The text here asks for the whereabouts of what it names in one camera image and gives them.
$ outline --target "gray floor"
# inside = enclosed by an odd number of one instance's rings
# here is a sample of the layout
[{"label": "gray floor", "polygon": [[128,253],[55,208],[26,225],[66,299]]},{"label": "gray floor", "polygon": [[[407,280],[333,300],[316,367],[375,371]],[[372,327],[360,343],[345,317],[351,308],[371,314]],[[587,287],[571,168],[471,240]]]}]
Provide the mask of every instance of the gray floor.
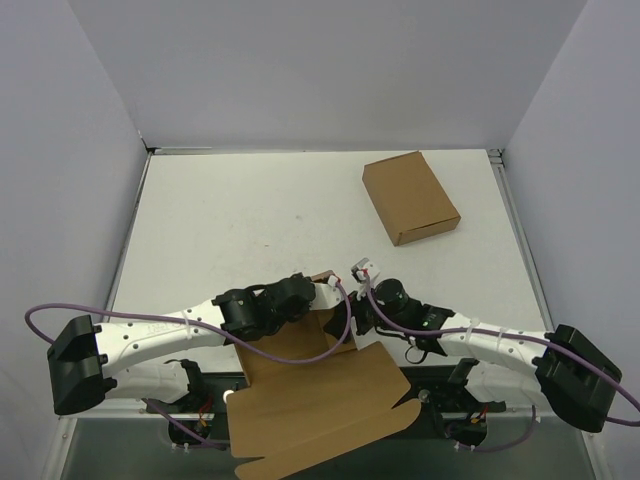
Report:
[{"label": "gray floor", "polygon": [[[494,419],[487,444],[517,437],[525,419]],[[227,452],[171,452],[162,420],[78,421],[64,480],[235,479]],[[456,453],[444,440],[382,440],[293,477],[303,479],[592,480],[578,432],[545,418],[528,442],[498,454]]]}]

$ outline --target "white backdrop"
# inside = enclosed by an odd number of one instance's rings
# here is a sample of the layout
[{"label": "white backdrop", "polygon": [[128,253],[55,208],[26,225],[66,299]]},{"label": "white backdrop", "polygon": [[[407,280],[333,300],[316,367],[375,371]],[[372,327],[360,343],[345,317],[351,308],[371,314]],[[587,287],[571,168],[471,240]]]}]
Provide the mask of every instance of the white backdrop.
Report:
[{"label": "white backdrop", "polygon": [[70,0],[150,146],[504,147],[585,0]]},{"label": "white backdrop", "polygon": [[[640,397],[640,3],[592,0],[507,148],[553,320],[580,328]],[[613,413],[638,419],[618,397]],[[639,429],[609,426],[616,478],[638,478]]]},{"label": "white backdrop", "polygon": [[57,417],[22,315],[104,303],[146,152],[64,0],[0,2],[0,64],[0,477],[31,480]]}]

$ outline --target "cardboard box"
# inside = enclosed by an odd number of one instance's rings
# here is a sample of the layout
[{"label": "cardboard box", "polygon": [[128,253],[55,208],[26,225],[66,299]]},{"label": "cardboard box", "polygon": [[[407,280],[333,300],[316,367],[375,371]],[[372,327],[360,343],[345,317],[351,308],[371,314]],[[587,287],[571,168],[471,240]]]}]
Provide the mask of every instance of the cardboard box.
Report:
[{"label": "cardboard box", "polygon": [[365,165],[362,181],[394,245],[448,232],[460,222],[420,152]]},{"label": "cardboard box", "polygon": [[[322,327],[332,312],[312,312],[253,345],[285,358],[310,358],[336,340]],[[410,385],[381,343],[353,340],[329,358],[283,365],[237,347],[250,387],[228,397],[231,453],[258,458],[238,466],[242,480],[292,475],[411,425],[420,402],[394,408]]]}]

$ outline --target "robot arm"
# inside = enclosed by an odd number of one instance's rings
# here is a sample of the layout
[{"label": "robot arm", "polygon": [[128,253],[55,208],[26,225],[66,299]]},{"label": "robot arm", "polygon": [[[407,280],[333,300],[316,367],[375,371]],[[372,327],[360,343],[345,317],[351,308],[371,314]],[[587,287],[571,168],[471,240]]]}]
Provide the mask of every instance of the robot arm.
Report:
[{"label": "robot arm", "polygon": [[229,290],[166,315],[176,318],[176,323],[94,325],[88,315],[74,318],[47,352],[54,411],[58,415],[79,413],[105,398],[181,402],[190,411],[208,394],[198,365],[188,360],[167,364],[149,360],[230,343],[223,335],[199,328],[198,323],[253,341],[276,334],[285,322],[295,322],[311,310],[334,308],[343,298],[335,286],[323,283],[330,278],[314,281],[298,274],[273,284]]},{"label": "robot arm", "polygon": [[[400,338],[426,353],[466,357],[452,382],[464,386],[472,408],[505,401],[511,405],[551,406],[560,418],[577,428],[590,432],[602,429],[615,395],[610,385],[544,345],[505,336],[526,334],[562,345],[619,382],[622,375],[616,366],[577,330],[561,325],[555,332],[514,332],[482,324],[409,297],[395,279],[378,284],[375,300],[371,292],[369,299],[363,295],[364,287],[379,271],[365,259],[352,273],[363,286],[349,296],[356,334],[371,329],[391,331],[395,336],[401,332]],[[336,313],[325,331],[339,338],[336,332],[346,328],[340,292],[329,283],[299,274],[273,284],[229,290],[170,314],[176,323],[93,325],[89,316],[75,318],[48,351],[54,410],[69,415],[92,408],[105,398],[151,398],[177,404],[184,412],[197,411],[209,394],[197,364],[148,360],[189,348],[229,343],[223,335],[198,327],[198,322],[253,341],[277,334],[285,322],[295,322],[310,310],[331,308]],[[459,333],[437,332],[449,329]],[[480,330],[496,335],[487,336]]]},{"label": "robot arm", "polygon": [[411,298],[396,279],[384,280],[373,292],[369,281],[378,273],[367,259],[352,269],[363,286],[354,297],[357,335],[372,328],[399,331],[407,342],[426,353],[473,359],[465,388],[478,402],[550,407],[576,428],[602,430],[616,393],[614,387],[549,344],[569,350],[616,383],[622,373],[577,329],[560,325],[554,332],[526,332],[481,323]]}]

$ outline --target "white connector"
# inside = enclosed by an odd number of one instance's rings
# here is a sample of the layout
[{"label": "white connector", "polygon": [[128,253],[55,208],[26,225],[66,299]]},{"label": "white connector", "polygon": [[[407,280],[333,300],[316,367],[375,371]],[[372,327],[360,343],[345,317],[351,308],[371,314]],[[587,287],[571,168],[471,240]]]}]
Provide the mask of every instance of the white connector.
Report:
[{"label": "white connector", "polygon": [[369,281],[371,282],[371,284],[373,284],[378,276],[380,276],[380,268],[378,268],[375,263],[365,257],[358,263],[356,263],[353,267],[351,267],[351,274],[358,283],[365,283],[368,276]]},{"label": "white connector", "polygon": [[327,279],[327,285],[336,288],[336,285],[340,283],[340,279],[338,277],[336,277],[335,275],[331,275],[329,276],[329,278]]}]

